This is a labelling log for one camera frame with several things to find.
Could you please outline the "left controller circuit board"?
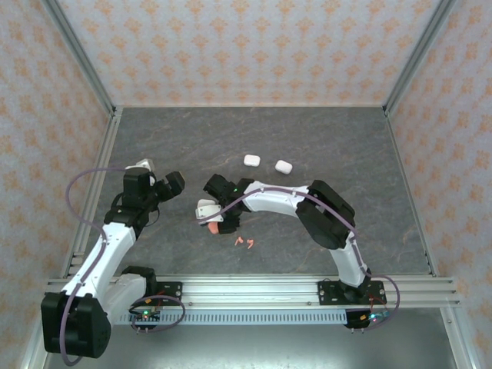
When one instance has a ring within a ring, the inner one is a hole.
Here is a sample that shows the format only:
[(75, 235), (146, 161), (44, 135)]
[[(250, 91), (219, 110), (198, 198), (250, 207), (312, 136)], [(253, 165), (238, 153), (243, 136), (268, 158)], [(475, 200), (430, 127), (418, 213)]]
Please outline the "left controller circuit board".
[(154, 329), (161, 321), (161, 311), (154, 306), (134, 306), (128, 310), (128, 313), (130, 314), (130, 322), (141, 330)]

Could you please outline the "controller circuit board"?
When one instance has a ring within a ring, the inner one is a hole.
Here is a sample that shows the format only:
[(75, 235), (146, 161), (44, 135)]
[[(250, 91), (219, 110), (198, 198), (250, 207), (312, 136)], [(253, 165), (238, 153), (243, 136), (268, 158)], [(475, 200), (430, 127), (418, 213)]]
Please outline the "controller circuit board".
[(347, 322), (344, 325), (350, 330), (364, 330), (371, 324), (384, 321), (389, 311), (371, 311), (370, 309), (348, 309), (345, 311)]
[(130, 314), (130, 322), (141, 330), (154, 329), (161, 321), (161, 311), (154, 306), (134, 306), (128, 310), (128, 313)]

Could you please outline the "right controller circuit board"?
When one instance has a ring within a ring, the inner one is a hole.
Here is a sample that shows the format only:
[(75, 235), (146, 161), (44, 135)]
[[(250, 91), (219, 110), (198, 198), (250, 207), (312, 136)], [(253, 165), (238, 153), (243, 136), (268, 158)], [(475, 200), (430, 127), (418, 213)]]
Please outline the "right controller circuit board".
[(347, 322), (344, 325), (350, 330), (364, 330), (371, 324), (384, 321), (389, 311), (371, 311), (370, 309), (348, 309), (345, 311)]

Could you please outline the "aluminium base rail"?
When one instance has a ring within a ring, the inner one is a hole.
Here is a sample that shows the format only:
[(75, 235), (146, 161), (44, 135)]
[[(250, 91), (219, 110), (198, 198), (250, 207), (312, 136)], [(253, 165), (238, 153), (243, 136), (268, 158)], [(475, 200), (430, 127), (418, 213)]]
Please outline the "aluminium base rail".
[[(384, 278), (386, 307), (445, 308), (464, 301), (453, 278), (429, 274)], [(181, 301), (195, 309), (312, 309), (320, 306), (317, 283), (334, 280), (316, 274), (170, 274), (158, 281), (180, 281)]]

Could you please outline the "aluminium frame post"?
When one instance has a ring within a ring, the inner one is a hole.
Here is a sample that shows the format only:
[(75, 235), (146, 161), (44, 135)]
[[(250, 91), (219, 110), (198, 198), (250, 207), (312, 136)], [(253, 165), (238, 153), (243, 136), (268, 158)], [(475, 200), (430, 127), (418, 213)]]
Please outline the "aluminium frame post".
[(397, 107), (397, 103), (404, 95), (408, 85), (411, 83), (416, 71), (421, 62), (424, 60), (427, 52), (434, 43), (441, 28), (446, 22), (450, 12), (458, 0), (439, 0), (437, 7), (434, 10), (429, 22), (424, 27), (424, 30), (419, 37), (417, 44), (410, 54), (409, 59), (399, 77), (397, 78), (394, 87), (389, 94), (386, 103), (382, 106), (384, 115), (388, 118), (391, 112)]
[(59, 30), (61, 37), (81, 68), (81, 71), (90, 84), (96, 98), (101, 103), (104, 110), (112, 116), (116, 110), (115, 104), (112, 102), (109, 93), (99, 78), (93, 63), (88, 57), (79, 37), (76, 35), (75, 30), (71, 26), (59, 0), (40, 0), (40, 2), (43, 4), (45, 10)]

